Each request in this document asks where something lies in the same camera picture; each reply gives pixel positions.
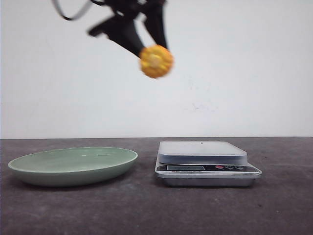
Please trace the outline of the black claw gripper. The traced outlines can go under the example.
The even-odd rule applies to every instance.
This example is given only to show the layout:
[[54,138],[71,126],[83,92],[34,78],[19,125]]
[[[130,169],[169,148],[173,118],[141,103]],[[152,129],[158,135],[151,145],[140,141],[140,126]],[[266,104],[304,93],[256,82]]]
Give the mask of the black claw gripper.
[[168,48],[163,24],[163,6],[166,0],[98,0],[97,5],[107,6],[113,16],[88,30],[88,34],[107,37],[139,57],[144,45],[137,34],[134,20],[139,13],[146,16],[144,25],[157,45]]

